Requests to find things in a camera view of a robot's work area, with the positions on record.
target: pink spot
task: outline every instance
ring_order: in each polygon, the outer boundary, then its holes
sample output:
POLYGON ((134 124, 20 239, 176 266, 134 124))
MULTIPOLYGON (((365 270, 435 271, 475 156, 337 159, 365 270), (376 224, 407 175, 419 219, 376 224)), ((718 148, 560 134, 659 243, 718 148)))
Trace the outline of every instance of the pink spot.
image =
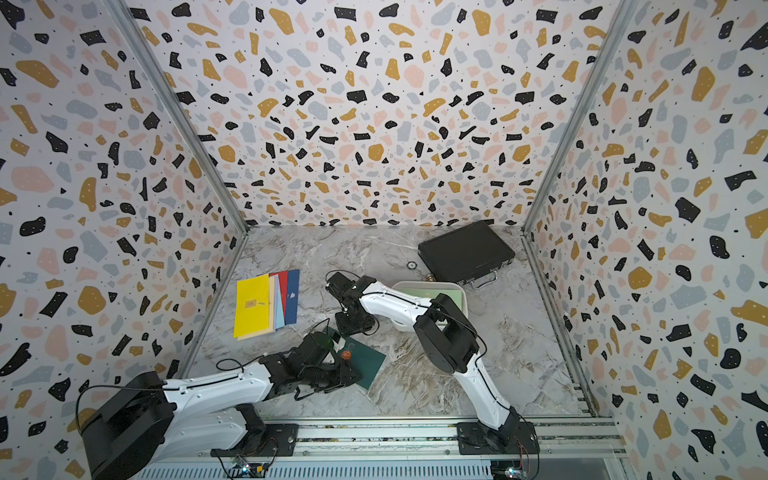
POLYGON ((416 11, 416 5, 411 5, 411 23, 416 27, 422 26, 422 19, 419 18, 419 13, 416 11))
POLYGON ((51 333, 48 334, 48 339, 45 340, 45 352, 58 359, 59 362, 64 362, 69 358, 69 349, 67 349, 67 330, 63 325, 57 325, 53 327, 51 333))
POLYGON ((240 69, 235 68, 232 65, 227 65, 225 67, 224 77, 229 80, 235 87, 246 88, 248 85, 245 74, 240 69))
POLYGON ((632 246, 623 238, 617 238, 608 245, 609 252, 630 253, 632 246))
POLYGON ((402 74, 408 83, 414 88, 421 88, 421 86, 424 84, 424 71, 415 65, 411 65, 410 67, 406 68, 406 71, 404 71, 402 74))
POLYGON ((78 272, 78 278, 75 281, 82 282, 83 280, 96 280, 96 277, 98 277, 97 271, 83 266, 78 272))
POLYGON ((707 121, 706 118, 701 118, 696 124, 694 125, 694 130, 698 134, 706 133, 712 125, 710 125, 710 122, 707 121))
POLYGON ((11 182, 19 190, 44 194, 53 182, 40 167, 16 167, 11 170, 11 182))
POLYGON ((28 339, 36 339, 43 334, 43 329, 40 326, 22 326, 22 335, 28 339))
POLYGON ((614 124, 618 124, 622 118, 627 114, 627 101, 624 98, 619 98, 611 105, 611 121, 614 124))
POLYGON ((38 254, 38 266, 51 275, 58 275, 58 255, 56 250, 47 247, 41 248, 40 254, 38 254))

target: gray spot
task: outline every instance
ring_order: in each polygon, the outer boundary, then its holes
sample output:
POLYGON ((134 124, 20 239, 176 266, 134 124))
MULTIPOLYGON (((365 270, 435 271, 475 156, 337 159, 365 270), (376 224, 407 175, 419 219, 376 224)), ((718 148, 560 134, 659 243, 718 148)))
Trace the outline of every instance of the gray spot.
POLYGON ((184 37, 181 37, 181 39, 184 40, 184 43, 186 43, 192 48, 199 47, 202 45, 200 42, 190 37, 189 35, 185 35, 184 37))
POLYGON ((38 281, 38 274, 35 272, 24 272, 24 278, 16 280, 16 283, 34 283, 38 281))
POLYGON ((717 62, 717 70, 727 70, 736 61, 736 50, 726 51, 717 62))
POLYGON ((637 442, 635 442, 635 445, 640 455, 645 458, 648 455, 648 437, 645 436, 643 429, 637 429, 637 442))
POLYGON ((656 380, 651 378, 646 372, 644 372, 639 366, 632 366, 632 372, 635 378, 642 386, 656 386, 656 380))
POLYGON ((83 243, 83 253, 97 262, 101 262, 101 259, 107 255, 107 248, 90 230, 80 234, 80 241, 83 243))
POLYGON ((70 100, 67 104, 67 111, 71 114, 80 115, 88 120, 96 118, 96 115, 98 114, 95 108, 79 100, 70 100))
POLYGON ((279 52, 274 51, 269 47, 265 47, 265 49, 266 49, 266 54, 269 55, 270 58, 272 58, 272 61, 274 61, 275 63, 280 63, 281 61, 283 61, 283 56, 279 52))
POLYGON ((762 193, 760 193, 757 190, 752 190, 749 192, 746 196, 746 199, 752 204, 756 204, 757 202, 761 201, 765 196, 763 196, 762 193))
POLYGON ((328 49, 336 54, 337 57, 339 57, 339 60, 344 61, 344 54, 341 52, 343 46, 339 43, 338 40, 336 40, 334 37, 328 37, 328 49))
POLYGON ((384 86, 382 85, 382 82, 377 78, 376 83, 373 85, 373 88, 371 88, 371 95, 374 97, 381 92, 384 91, 384 86))
POLYGON ((702 286, 683 285, 670 294, 672 303, 678 310, 703 302, 707 299, 707 291, 702 286))
POLYGON ((38 480, 52 480, 56 475, 56 464, 48 457, 40 458, 38 462, 38 480))
POLYGON ((453 48, 453 57, 456 59, 456 62, 459 64, 462 64, 465 61, 467 61, 467 54, 459 50, 458 48, 453 48))
POLYGON ((230 23, 232 25, 245 25, 248 23, 248 20, 250 20, 249 7, 248 2, 245 2, 245 0, 240 2, 237 8, 230 13, 230 23))
POLYGON ((59 130, 66 130, 67 129, 67 119, 59 117, 58 115, 51 115, 50 117, 46 117, 45 115, 40 115, 43 119, 43 121, 53 127, 58 128, 59 130))
POLYGON ((739 420, 730 433, 723 437, 723 443, 736 457, 740 457, 746 451, 744 443, 744 422, 739 420))
POLYGON ((404 121, 397 129, 397 141, 408 141, 411 137, 411 122, 404 121))
POLYGON ((432 16, 433 25, 447 25, 451 21, 453 11, 456 9, 456 4, 451 2, 442 8, 440 12, 435 13, 432 16))
POLYGON ((319 103, 319 102, 312 102, 309 107, 306 108, 309 113, 314 115, 318 120, 327 120, 328 119, 328 107, 325 105, 319 103))
POLYGON ((107 263, 102 267, 104 270, 107 271, 112 276, 117 276, 120 273, 120 270, 118 269, 118 266, 114 263, 107 263))
POLYGON ((243 138, 243 141, 247 144, 253 144, 256 143, 256 132, 253 131, 253 124, 250 122, 244 121, 243 127, 240 129, 240 136, 243 138))
POLYGON ((733 383, 730 382, 728 375, 724 375, 723 373, 713 373, 712 379, 729 390, 733 388, 733 383))
POLYGON ((662 298, 658 302, 654 303, 654 312, 657 312, 657 313, 663 312, 665 308, 667 308, 666 298, 662 298))
POLYGON ((8 41, 11 46, 16 47, 21 53, 32 53, 32 44, 29 40, 19 35, 17 32, 11 32, 11 40, 8 41))
POLYGON ((123 89, 120 88, 120 85, 116 84, 114 80, 112 80, 112 74, 109 74, 103 70, 99 70, 98 68, 94 70, 94 74, 96 75, 98 82, 105 87, 114 88, 117 91, 123 91, 123 89))
POLYGON ((518 55, 520 55, 520 58, 523 59, 523 63, 528 63, 528 52, 531 50, 531 46, 528 45, 528 43, 525 41, 524 38, 521 38, 518 41, 518 46, 515 48, 515 51, 518 55))
POLYGON ((744 263, 739 265, 739 276, 736 277, 736 285, 741 288, 741 291, 749 292, 753 281, 755 281, 755 273, 752 269, 744 263))
POLYGON ((656 111, 656 120, 657 121, 665 121, 667 120, 667 102, 665 100, 662 100, 659 104, 659 108, 656 111))
POLYGON ((632 198, 634 198, 634 201, 640 203, 648 194, 650 194, 650 181, 648 181, 648 177, 635 178, 632 185, 632 198))
POLYGON ((53 373, 52 366, 39 366, 26 377, 22 377, 20 379, 14 380, 11 386, 26 385, 28 383, 37 383, 37 382, 50 382, 52 373, 53 373))
POLYGON ((80 8, 81 12, 83 12, 83 18, 96 18, 96 15, 98 15, 98 8, 96 8, 96 4, 86 3, 80 8))
POLYGON ((479 101, 472 106, 472 114, 475 115, 478 120, 485 121, 488 119, 488 114, 491 113, 491 107, 484 101, 479 101))
POLYGON ((683 60, 690 55, 690 48, 684 48, 680 51, 665 55, 660 61, 659 65, 667 70, 674 70, 679 67, 683 60))
POLYGON ((128 150, 123 154, 123 165, 127 168, 141 170, 147 166, 144 156, 138 150, 128 150))
POLYGON ((680 417, 677 417, 675 419, 674 429, 677 431, 677 433, 680 434, 680 436, 685 436, 688 434, 688 425, 686 425, 685 422, 680 420, 680 417))
POLYGON ((752 99, 752 95, 750 95, 750 94, 743 94, 743 95, 742 95, 742 96, 740 96, 740 97, 736 97, 736 98, 734 98, 734 99, 733 99, 733 103, 734 103, 734 104, 737 104, 737 105, 738 105, 738 104, 748 104, 748 103, 750 103, 752 100, 753 100, 753 99, 752 99))
POLYGON ((67 210, 72 205, 74 205, 74 202, 68 198, 53 197, 48 201, 46 207, 58 208, 59 210, 67 210))
POLYGON ((64 162, 58 162, 58 165, 56 166, 56 173, 59 177, 68 184, 72 183, 72 174, 69 171, 69 164, 66 164, 64 162))
POLYGON ((491 55, 488 54, 488 50, 475 50, 473 55, 477 58, 478 65, 481 67, 490 68, 493 66, 493 60, 491 60, 491 55))
POLYGON ((672 185, 672 191, 675 193, 684 192, 688 188, 688 184, 690 183, 690 180, 687 178, 677 177, 673 178, 671 185, 672 185))
POLYGON ((672 117, 672 141, 676 144, 683 143, 685 140, 685 131, 688 129, 688 119, 682 115, 672 117))
POLYGON ((125 321, 123 321, 123 316, 118 315, 118 317, 114 320, 114 323, 112 323, 111 331, 112 335, 117 335, 120 332, 120 329, 123 328, 123 325, 125 324, 125 321))

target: yellow folder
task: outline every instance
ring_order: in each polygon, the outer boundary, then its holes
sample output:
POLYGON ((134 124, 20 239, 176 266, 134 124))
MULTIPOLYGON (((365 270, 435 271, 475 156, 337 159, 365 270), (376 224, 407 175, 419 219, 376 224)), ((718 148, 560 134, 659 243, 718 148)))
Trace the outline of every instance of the yellow folder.
POLYGON ((237 282, 234 337, 267 333, 270 328, 270 276, 237 282))

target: green mat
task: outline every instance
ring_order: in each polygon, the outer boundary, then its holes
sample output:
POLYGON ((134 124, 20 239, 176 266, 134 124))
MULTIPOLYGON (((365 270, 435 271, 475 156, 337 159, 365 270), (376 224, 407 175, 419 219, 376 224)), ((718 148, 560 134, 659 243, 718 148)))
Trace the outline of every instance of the green mat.
MULTIPOLYGON (((328 326, 323 332, 330 336, 339 334, 328 326)), ((379 369, 381 368, 382 363, 384 363, 386 355, 353 338, 346 337, 344 340, 346 340, 346 343, 344 344, 344 348, 339 350, 339 354, 348 351, 352 355, 349 358, 349 365, 362 373, 362 378, 357 384, 366 390, 371 388, 371 383, 373 383, 373 379, 376 378, 376 374, 379 373, 379 369)))
POLYGON ((464 293, 461 290, 433 290, 427 288, 398 288, 397 291, 408 293, 413 296, 420 296, 423 298, 436 298, 440 293, 444 293, 451 297, 453 303, 461 309, 464 298, 464 293))

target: black spot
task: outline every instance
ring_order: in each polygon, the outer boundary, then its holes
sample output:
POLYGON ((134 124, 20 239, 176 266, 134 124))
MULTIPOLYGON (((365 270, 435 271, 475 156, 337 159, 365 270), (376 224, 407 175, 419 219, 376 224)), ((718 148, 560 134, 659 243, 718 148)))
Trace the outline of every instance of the black spot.
POLYGON ((379 10, 379 17, 396 17, 398 6, 396 3, 393 3, 389 7, 382 8, 379 10))
POLYGON ((627 35, 627 40, 633 41, 639 44, 644 36, 645 36, 645 30, 633 31, 632 33, 627 35))
POLYGON ((532 102, 533 98, 534 92, 532 91, 523 91, 515 95, 515 101, 523 105, 532 102))
POLYGON ((445 61, 442 62, 442 68, 440 68, 440 72, 446 77, 449 76, 451 73, 453 73, 453 69, 451 68, 450 58, 446 58, 445 61))
POLYGON ((742 50, 748 48, 754 48, 755 50, 763 50, 768 47, 768 22, 764 23, 760 30, 756 31, 754 35, 747 40, 741 47, 742 50))
POLYGON ((357 17, 356 17, 354 8, 333 7, 333 13, 336 14, 336 18, 346 18, 347 20, 352 20, 353 22, 357 22, 357 17))
POLYGON ((272 67, 270 67, 270 64, 268 61, 266 61, 266 58, 261 59, 261 68, 259 68, 259 71, 265 74, 267 77, 271 76, 272 67))
POLYGON ((710 237, 710 249, 712 254, 717 258, 730 258, 730 253, 725 248, 725 240, 722 237, 713 235, 710 237))
POLYGON ((709 396, 715 393, 715 384, 712 382, 708 382, 707 380, 701 378, 695 373, 694 373, 694 376, 690 377, 690 384, 695 386, 696 388, 698 388, 699 390, 701 390, 702 392, 706 393, 709 396))
POLYGON ((728 188, 730 188, 731 191, 741 187, 741 184, 745 180, 757 180, 757 177, 755 177, 755 173, 751 170, 741 172, 740 174, 731 175, 730 177, 725 177, 725 183, 728 185, 728 188))
POLYGON ((699 442, 701 442, 701 446, 703 446, 705 450, 709 453, 715 453, 715 435, 712 432, 699 429, 693 429, 690 432, 699 438, 699 442))
POLYGON ((693 221, 696 220, 696 217, 698 217, 701 213, 701 209, 699 207, 692 204, 684 197, 680 197, 677 202, 675 202, 674 206, 677 207, 677 216, 684 218, 691 223, 693 223, 693 221))
POLYGON ((54 383, 51 388, 48 389, 48 393, 59 402, 64 402, 67 399, 67 391, 71 385, 72 381, 69 378, 61 380, 58 383, 54 383))
POLYGON ((396 101, 398 101, 400 99, 400 97, 398 97, 395 94, 391 94, 389 92, 386 92, 384 95, 382 95, 382 99, 384 99, 384 100, 388 101, 389 103, 393 104, 396 101))
POLYGON ((45 218, 37 217, 29 222, 24 222, 18 228, 18 234, 22 237, 29 237, 45 230, 45 218))
POLYGON ((642 114, 640 117, 637 118, 637 126, 638 127, 645 127, 648 125, 648 121, 650 120, 650 113, 654 111, 653 108, 648 108, 644 114, 642 114))
POLYGON ((733 20, 729 20, 728 22, 723 23, 723 26, 720 27, 720 33, 717 34, 717 37, 721 40, 730 37, 730 31, 733 30, 733 20))
POLYGON ((176 92, 176 98, 178 98, 179 101, 185 105, 189 105, 190 103, 195 101, 194 97, 189 91, 176 92))
POLYGON ((579 20, 596 20, 600 14, 602 7, 596 7, 579 15, 579 20))
POLYGON ((356 104, 368 100, 365 90, 355 90, 346 92, 346 99, 355 102, 356 104))
POLYGON ((554 19, 557 18, 558 13, 554 10, 537 10, 536 11, 536 20, 540 20, 542 22, 549 22, 554 23, 554 19))

